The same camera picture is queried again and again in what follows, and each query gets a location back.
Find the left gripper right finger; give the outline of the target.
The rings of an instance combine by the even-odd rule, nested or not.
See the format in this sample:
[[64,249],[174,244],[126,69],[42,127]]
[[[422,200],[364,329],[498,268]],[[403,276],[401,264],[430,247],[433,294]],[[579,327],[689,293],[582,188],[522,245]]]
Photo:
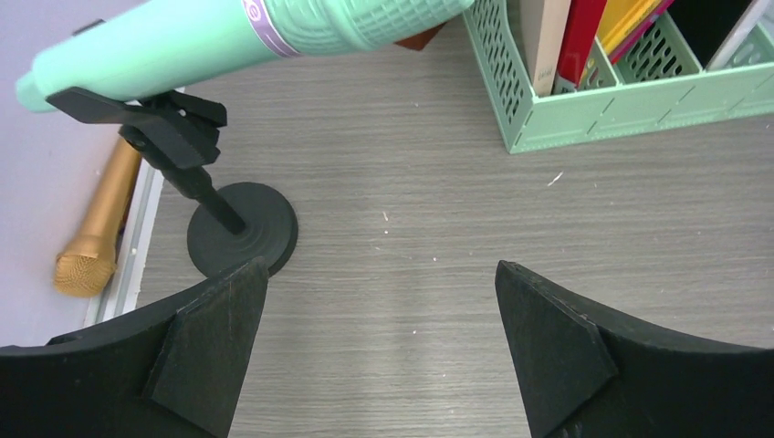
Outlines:
[[514,262],[495,288],[534,437],[770,437],[773,352],[664,328]]

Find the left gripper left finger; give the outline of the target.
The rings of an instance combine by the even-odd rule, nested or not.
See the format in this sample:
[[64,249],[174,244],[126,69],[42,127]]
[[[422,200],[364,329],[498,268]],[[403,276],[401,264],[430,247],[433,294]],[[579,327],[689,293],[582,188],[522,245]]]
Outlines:
[[4,437],[226,437],[267,296],[254,258],[37,347],[1,350]]

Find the yellow book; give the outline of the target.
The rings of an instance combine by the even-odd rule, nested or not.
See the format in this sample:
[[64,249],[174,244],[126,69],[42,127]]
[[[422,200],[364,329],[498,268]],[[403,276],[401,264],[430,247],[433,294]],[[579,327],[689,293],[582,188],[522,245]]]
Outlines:
[[611,56],[659,4],[658,0],[608,0],[597,30],[605,54]]

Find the black book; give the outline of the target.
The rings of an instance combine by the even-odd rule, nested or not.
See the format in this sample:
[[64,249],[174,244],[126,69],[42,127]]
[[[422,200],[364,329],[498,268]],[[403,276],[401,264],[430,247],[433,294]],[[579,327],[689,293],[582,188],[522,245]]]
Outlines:
[[667,11],[702,68],[715,71],[772,5],[768,0],[675,0]]

